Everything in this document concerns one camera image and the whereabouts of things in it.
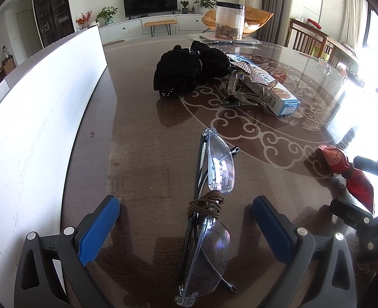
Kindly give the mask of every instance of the red packet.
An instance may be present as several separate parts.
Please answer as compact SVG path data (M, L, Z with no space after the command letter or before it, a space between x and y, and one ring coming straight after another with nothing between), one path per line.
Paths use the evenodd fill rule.
M347 190L374 215L374 189L366 175L348 161L342 150L326 145L319 145L319 149L330 170L347 180Z

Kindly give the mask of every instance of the flat screen tv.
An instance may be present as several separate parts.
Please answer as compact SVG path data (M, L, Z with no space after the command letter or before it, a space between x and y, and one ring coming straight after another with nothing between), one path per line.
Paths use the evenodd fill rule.
M123 0L126 17L177 11L177 0Z

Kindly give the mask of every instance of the silver screw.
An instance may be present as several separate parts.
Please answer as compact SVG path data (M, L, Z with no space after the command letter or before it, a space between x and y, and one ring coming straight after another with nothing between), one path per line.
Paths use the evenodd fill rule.
M34 232L30 232L26 237L28 238L28 240L33 240L36 237L36 234Z
M342 233L335 233L334 236L337 240L344 240L344 235Z
M306 236L308 234L307 232L307 229L303 228L303 227L299 227L297 228L297 233L301 236Z
M66 227L65 230L63 231L63 233L65 235L72 235L74 231L75 231L75 229L73 227Z

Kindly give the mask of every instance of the transparent container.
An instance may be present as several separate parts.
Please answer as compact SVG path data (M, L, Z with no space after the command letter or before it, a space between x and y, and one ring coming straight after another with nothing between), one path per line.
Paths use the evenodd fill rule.
M239 41L244 27L244 6L218 2L216 7L216 37Z

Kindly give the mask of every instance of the glossy table surface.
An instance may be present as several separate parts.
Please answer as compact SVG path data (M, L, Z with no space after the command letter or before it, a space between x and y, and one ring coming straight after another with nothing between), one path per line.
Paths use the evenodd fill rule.
M219 48L250 57L280 79L301 101L292 116L219 107L227 78L182 98L160 98L153 91L157 62L174 45L190 43L168 36L106 47L108 70L73 147L61 228L79 223L107 194L121 201L115 227L88 264L115 307L176 307L187 207L206 127L241 148L235 189L219 218L231 238L225 278L237 293L219 285L195 307L256 307L283 270L253 220L250 206L258 195L312 234L352 231L328 210L334 197L355 200L342 177L309 156L319 144L338 144L350 161L356 155L378 159L378 114L369 96L336 71L323 73L314 58L277 45ZM372 179L378 214L378 177ZM292 306L299 305L306 285Z

